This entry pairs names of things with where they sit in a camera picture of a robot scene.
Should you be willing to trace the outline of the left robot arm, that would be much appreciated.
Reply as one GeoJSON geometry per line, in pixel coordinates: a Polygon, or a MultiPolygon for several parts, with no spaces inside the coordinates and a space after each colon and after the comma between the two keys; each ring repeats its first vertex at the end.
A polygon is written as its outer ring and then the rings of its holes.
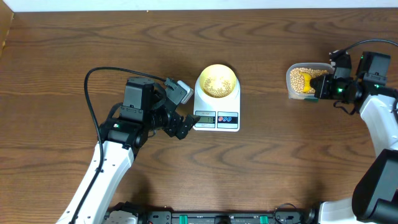
{"type": "Polygon", "coordinates": [[[193,90],[171,78],[163,85],[145,77],[127,80],[124,101],[115,104],[98,130],[89,168],[59,223],[101,223],[113,195],[150,132],[164,130],[170,137],[183,139],[199,117],[183,117],[176,112],[193,90]]]}

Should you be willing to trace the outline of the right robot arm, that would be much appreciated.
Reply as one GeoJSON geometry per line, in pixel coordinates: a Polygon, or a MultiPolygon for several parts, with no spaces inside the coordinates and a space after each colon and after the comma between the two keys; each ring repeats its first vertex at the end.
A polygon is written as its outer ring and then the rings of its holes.
{"type": "Polygon", "coordinates": [[[323,202],[319,223],[397,223],[397,90],[388,88],[391,58],[363,52],[356,75],[351,77],[351,58],[345,50],[330,54],[332,74],[311,80],[315,97],[334,100],[334,107],[354,106],[366,123],[376,159],[350,198],[323,202]]]}

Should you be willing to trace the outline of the yellow measuring scoop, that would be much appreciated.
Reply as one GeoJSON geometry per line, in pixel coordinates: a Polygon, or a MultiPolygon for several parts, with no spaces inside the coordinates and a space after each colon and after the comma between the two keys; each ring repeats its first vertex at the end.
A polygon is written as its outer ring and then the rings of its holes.
{"type": "Polygon", "coordinates": [[[299,74],[303,77],[303,93],[308,93],[311,90],[310,80],[312,77],[305,72],[300,72],[299,74]]]}

